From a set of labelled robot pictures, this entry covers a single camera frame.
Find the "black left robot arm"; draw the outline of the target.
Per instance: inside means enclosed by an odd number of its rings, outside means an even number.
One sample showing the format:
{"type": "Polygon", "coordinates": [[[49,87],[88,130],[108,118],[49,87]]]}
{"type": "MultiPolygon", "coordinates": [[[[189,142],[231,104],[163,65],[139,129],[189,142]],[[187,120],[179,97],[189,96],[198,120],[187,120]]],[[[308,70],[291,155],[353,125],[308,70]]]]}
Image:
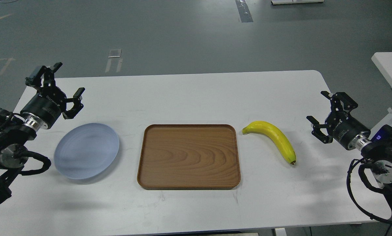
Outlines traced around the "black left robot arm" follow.
{"type": "Polygon", "coordinates": [[[34,140],[41,128],[50,129],[60,116],[73,119],[84,107],[85,88],[68,98],[56,86],[55,73],[61,66],[61,62],[39,66],[26,78],[25,84],[37,92],[21,112],[0,108],[0,205],[11,197],[9,186],[17,176],[41,174],[51,166],[48,157],[29,151],[25,143],[34,140]]]}

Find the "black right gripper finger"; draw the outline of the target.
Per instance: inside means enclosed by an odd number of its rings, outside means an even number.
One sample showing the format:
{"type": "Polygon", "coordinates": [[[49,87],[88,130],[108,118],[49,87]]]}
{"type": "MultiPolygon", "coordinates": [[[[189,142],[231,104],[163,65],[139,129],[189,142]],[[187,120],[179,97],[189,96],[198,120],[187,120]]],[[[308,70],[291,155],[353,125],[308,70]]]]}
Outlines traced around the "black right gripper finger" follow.
{"type": "Polygon", "coordinates": [[[350,114],[353,109],[359,105],[345,92],[330,93],[328,91],[321,91],[321,95],[330,100],[331,113],[344,112],[350,114]]]}
{"type": "Polygon", "coordinates": [[[329,128],[328,124],[320,124],[313,116],[307,116],[306,119],[311,123],[312,131],[311,134],[320,140],[324,144],[329,144],[333,142],[333,137],[329,134],[325,135],[321,130],[327,130],[329,128]]]}

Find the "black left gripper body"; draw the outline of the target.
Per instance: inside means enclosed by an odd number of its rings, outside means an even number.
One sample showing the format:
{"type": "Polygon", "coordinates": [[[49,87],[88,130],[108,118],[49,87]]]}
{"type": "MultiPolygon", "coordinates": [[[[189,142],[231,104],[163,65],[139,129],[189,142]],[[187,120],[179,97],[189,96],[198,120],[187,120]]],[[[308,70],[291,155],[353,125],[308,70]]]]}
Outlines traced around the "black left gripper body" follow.
{"type": "Polygon", "coordinates": [[[66,94],[58,87],[43,87],[22,108],[22,117],[34,115],[43,121],[42,128],[50,129],[66,110],[66,94]]]}

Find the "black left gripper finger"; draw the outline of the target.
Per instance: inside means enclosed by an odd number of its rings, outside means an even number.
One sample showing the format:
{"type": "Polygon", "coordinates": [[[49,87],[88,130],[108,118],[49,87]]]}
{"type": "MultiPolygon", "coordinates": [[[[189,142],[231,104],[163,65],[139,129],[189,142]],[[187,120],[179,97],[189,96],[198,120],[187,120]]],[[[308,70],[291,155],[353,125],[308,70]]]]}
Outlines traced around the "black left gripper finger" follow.
{"type": "Polygon", "coordinates": [[[62,116],[64,119],[73,119],[82,110],[82,93],[85,91],[84,87],[78,88],[72,98],[65,98],[62,103],[62,116]],[[67,109],[67,104],[72,103],[71,109],[67,109]]]}
{"type": "Polygon", "coordinates": [[[55,88],[55,73],[62,65],[62,62],[57,62],[51,67],[38,66],[29,77],[25,78],[25,85],[34,89],[55,88]]]}

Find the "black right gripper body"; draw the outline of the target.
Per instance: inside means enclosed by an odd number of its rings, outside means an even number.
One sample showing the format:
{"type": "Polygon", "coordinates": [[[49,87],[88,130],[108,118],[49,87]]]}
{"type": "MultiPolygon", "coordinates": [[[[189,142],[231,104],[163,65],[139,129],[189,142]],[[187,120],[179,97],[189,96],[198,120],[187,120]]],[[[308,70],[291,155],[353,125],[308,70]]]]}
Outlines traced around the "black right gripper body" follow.
{"type": "Polygon", "coordinates": [[[370,136],[370,129],[346,112],[331,112],[327,117],[327,125],[328,135],[346,150],[355,149],[356,136],[370,136]]]}

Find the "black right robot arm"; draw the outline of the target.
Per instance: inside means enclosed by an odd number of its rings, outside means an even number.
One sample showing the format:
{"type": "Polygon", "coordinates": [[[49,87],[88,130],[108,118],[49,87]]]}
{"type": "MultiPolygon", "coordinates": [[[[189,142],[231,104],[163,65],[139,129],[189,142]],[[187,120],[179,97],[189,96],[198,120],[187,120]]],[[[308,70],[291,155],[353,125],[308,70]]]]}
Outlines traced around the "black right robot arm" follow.
{"type": "Polygon", "coordinates": [[[346,177],[347,192],[354,205],[366,216],[392,225],[389,219],[376,216],[359,205],[351,187],[351,176],[355,168],[363,185],[370,191],[382,194],[392,214],[392,127],[383,125],[371,137],[371,131],[351,115],[358,104],[345,92],[330,93],[321,91],[330,101],[330,113],[321,124],[313,116],[307,116],[312,132],[324,144],[337,141],[346,150],[358,150],[362,156],[349,164],[346,177]]]}

